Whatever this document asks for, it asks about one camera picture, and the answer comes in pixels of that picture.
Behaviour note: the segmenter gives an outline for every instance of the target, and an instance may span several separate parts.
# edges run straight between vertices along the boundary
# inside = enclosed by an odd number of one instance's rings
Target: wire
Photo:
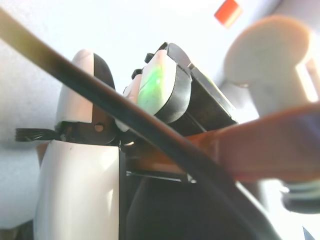
[[[28,32],[0,8],[0,37],[44,71],[163,151],[220,202],[254,240],[279,240],[270,221],[201,150],[96,77],[84,72]]]

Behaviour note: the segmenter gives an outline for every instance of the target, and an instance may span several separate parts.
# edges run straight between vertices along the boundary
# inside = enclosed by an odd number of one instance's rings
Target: orange block
[[[215,18],[229,28],[242,13],[242,9],[234,0],[226,0],[214,14]]]

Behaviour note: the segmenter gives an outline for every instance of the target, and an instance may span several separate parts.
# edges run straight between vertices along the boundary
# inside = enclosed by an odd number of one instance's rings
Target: cable
[[[208,196],[247,231],[253,240],[279,240],[260,206],[253,204],[231,177],[201,150],[163,122],[147,114],[96,77],[73,65],[49,48],[0,8],[0,37],[44,71],[73,89],[141,137],[163,151],[186,170]]]

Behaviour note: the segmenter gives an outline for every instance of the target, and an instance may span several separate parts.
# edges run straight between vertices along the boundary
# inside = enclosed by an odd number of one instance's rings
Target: orange object
[[[234,0],[226,0],[214,14],[215,18],[229,28],[242,13],[242,9]]]

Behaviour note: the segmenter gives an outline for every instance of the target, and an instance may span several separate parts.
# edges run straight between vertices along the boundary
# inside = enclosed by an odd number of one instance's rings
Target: red-orange rectangle
[[[214,16],[216,19],[229,28],[235,20],[240,16],[242,9],[234,0],[226,0],[221,7],[216,11]]]

